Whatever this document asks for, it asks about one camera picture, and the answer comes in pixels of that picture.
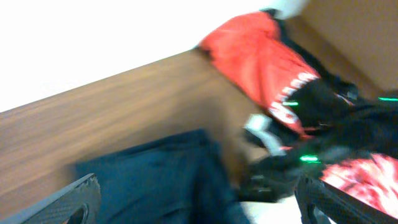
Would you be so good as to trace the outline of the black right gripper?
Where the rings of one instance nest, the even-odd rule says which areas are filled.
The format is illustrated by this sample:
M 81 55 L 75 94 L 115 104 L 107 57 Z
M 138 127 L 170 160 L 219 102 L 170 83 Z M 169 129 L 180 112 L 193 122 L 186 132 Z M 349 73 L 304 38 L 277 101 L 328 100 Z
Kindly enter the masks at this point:
M 276 203 L 294 194 L 304 172 L 320 165 L 315 155 L 270 156 L 250 163 L 237 190 L 240 201 Z

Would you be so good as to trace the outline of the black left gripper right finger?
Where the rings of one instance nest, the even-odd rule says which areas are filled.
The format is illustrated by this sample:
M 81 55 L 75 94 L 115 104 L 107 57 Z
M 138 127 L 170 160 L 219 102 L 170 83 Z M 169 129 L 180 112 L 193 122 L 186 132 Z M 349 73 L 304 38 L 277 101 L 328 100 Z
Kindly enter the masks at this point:
M 295 197 L 303 224 L 396 224 L 397 219 L 319 179 L 301 176 Z

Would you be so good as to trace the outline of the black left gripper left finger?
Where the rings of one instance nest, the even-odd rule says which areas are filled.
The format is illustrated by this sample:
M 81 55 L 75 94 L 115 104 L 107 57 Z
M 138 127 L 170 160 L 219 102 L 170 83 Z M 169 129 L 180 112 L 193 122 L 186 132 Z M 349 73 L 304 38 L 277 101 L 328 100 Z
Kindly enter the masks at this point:
M 88 174 L 7 217 L 1 224 L 95 223 L 100 203 L 101 192 L 97 176 Z

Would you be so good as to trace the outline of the navy blue shorts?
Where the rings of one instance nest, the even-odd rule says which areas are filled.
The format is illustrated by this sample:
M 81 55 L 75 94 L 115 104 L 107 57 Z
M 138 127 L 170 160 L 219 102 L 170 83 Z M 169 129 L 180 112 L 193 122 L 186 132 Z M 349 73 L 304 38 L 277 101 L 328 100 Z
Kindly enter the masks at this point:
M 249 223 L 220 150 L 198 129 L 77 163 L 75 174 L 98 178 L 97 223 Z

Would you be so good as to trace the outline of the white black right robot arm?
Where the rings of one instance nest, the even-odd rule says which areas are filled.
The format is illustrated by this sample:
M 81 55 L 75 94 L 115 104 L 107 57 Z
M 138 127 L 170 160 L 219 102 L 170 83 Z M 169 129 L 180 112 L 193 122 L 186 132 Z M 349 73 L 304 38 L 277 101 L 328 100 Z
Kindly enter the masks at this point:
M 349 161 L 371 154 L 397 158 L 397 102 L 392 98 L 362 101 L 332 126 L 280 155 L 251 164 L 238 190 L 241 201 L 270 202 L 289 197 L 306 171 L 321 177 L 333 164 L 352 169 Z

